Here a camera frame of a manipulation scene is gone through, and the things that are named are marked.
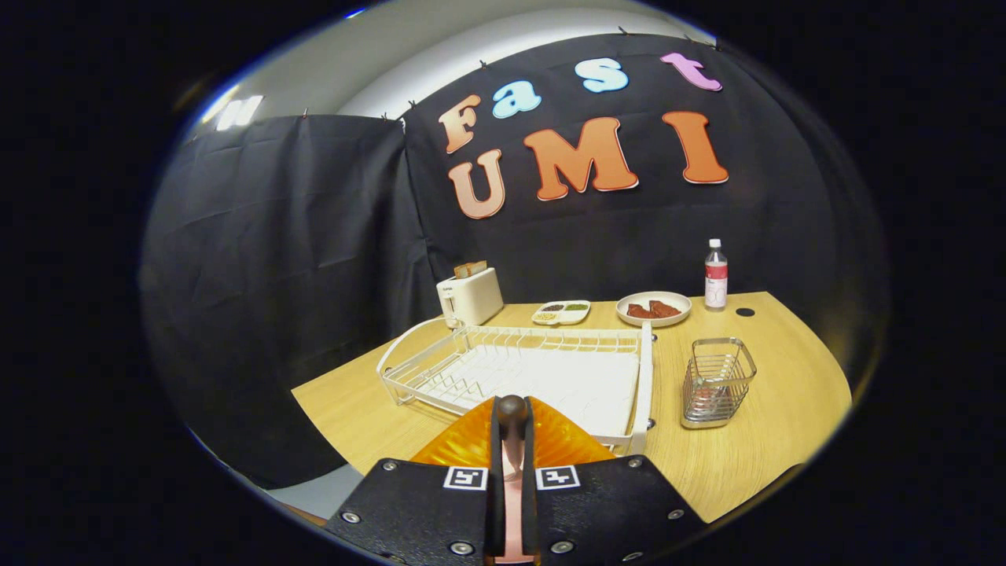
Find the white toaster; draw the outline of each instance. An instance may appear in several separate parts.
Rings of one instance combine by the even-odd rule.
[[[437,285],[444,319],[451,329],[482,325],[503,310],[496,268],[490,266],[471,276],[452,276]]]

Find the water bottle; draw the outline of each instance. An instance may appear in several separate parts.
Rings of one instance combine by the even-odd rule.
[[[705,256],[705,309],[713,313],[726,309],[726,255],[715,237],[709,240]]]

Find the black curtain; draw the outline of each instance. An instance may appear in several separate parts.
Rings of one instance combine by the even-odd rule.
[[[179,148],[150,214],[140,287],[181,417],[266,489],[344,463],[291,389],[439,307],[401,124],[277,118]]]
[[[701,62],[702,73],[722,88],[690,83],[661,60],[670,52]],[[625,87],[584,88],[574,66],[600,57],[621,64]],[[515,80],[529,80],[541,103],[495,118],[494,92]],[[473,93],[482,99],[468,127],[474,137],[449,155],[439,119]],[[661,121],[667,112],[708,119],[727,181],[683,178],[681,142]],[[541,180],[524,137],[553,129],[575,147],[583,123],[599,117],[621,123],[619,141],[639,185],[601,192],[589,184],[582,193],[570,189],[561,199],[539,200]],[[403,118],[411,184],[438,278],[459,262],[487,258],[498,267],[507,303],[617,301],[658,290],[701,296],[708,239],[719,237],[730,259],[730,293],[772,293],[832,349],[851,385],[875,354],[880,326],[847,316],[866,309],[880,320],[888,310],[879,224],[866,188],[834,134],[746,57],[672,37],[578,37],[474,70]],[[487,197],[476,159],[491,149],[502,152],[506,200],[496,214],[473,219],[462,212],[448,171],[472,163],[476,195]]]
[[[661,57],[702,63],[718,91]],[[611,57],[628,84],[593,92],[574,66]],[[537,108],[493,116],[493,95],[528,80]],[[469,95],[474,138],[453,154],[440,117]],[[719,184],[683,178],[678,134],[661,117],[694,112]],[[590,183],[537,197],[533,132],[575,147],[612,117],[633,188]],[[440,313],[435,285],[488,259],[509,304],[616,301],[644,291],[702,295],[710,237],[730,258],[730,292],[768,291],[816,332],[852,386],[877,353],[889,309],[879,224],[834,134],[780,80],[728,46],[595,35],[474,70],[396,121],[308,116],[213,132],[179,148],[150,214],[140,270],[152,355],[182,418],[220,458],[267,489],[344,460],[291,389]],[[465,215],[448,177],[499,149],[506,200]],[[592,179],[597,174],[594,168]],[[570,179],[562,179],[567,184]]]

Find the wire dish rack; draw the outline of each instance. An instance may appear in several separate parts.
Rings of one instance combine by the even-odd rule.
[[[683,385],[686,428],[726,424],[737,412],[758,368],[738,339],[706,339],[692,343]]]
[[[463,415],[494,396],[533,396],[616,453],[642,453],[653,393],[653,339],[640,330],[463,327],[377,375],[398,405],[416,399]]]

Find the white plate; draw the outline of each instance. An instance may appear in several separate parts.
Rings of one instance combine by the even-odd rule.
[[[651,301],[660,302],[666,306],[673,307],[674,309],[680,311],[681,315],[665,319],[637,319],[635,317],[629,317],[630,305],[636,304],[649,311]],[[691,300],[684,296],[679,296],[678,294],[668,294],[666,292],[647,292],[645,294],[636,294],[635,296],[629,296],[628,298],[623,299],[618,303],[618,305],[615,306],[615,311],[618,312],[619,319],[629,325],[642,327],[643,323],[649,322],[654,329],[659,329],[661,327],[676,325],[685,319],[688,319],[688,314],[691,313]]]
[[[586,309],[583,311],[565,311],[570,305],[581,305]],[[562,306],[562,310],[544,311],[544,309],[553,306]],[[589,313],[591,313],[591,302],[552,302],[538,308],[538,311],[534,312],[534,315],[531,316],[531,322],[535,325],[542,325],[545,327],[553,327],[556,325],[575,325],[586,319],[586,314]],[[555,317],[545,321],[541,319],[542,315],[554,315]]]

